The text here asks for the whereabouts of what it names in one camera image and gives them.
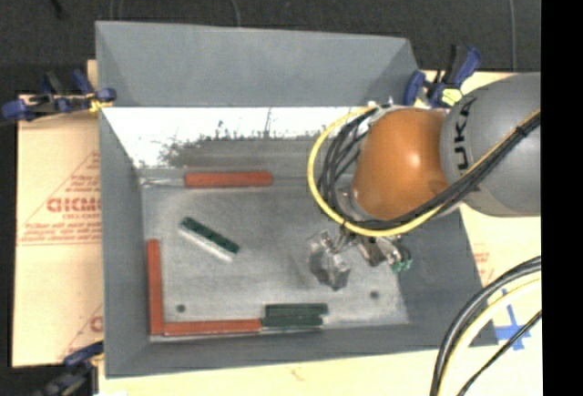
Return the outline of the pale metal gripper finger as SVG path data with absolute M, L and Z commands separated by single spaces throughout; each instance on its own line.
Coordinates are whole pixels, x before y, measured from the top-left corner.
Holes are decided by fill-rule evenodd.
M 328 283 L 333 290 L 343 289 L 347 286 L 351 266 L 340 253 L 331 250 L 326 253 L 326 268 Z
M 308 266 L 317 279 L 330 279 L 333 266 L 331 251 L 332 238 L 328 230 L 323 230 L 309 241 Z

